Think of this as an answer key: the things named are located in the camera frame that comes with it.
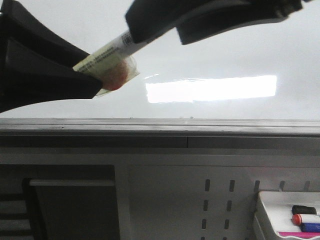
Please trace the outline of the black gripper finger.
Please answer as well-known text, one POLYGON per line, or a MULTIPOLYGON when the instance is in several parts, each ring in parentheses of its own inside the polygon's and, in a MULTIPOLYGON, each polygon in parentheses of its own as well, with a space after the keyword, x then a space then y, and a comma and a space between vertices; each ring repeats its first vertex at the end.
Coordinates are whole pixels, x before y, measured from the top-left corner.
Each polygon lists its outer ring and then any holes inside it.
POLYGON ((182 45, 234 29, 279 23, 302 10, 301 0, 135 0, 125 14, 136 44, 176 29, 182 45))
POLYGON ((92 99, 102 82, 73 70, 88 53, 38 21, 19 1, 0 8, 0 111, 92 99))

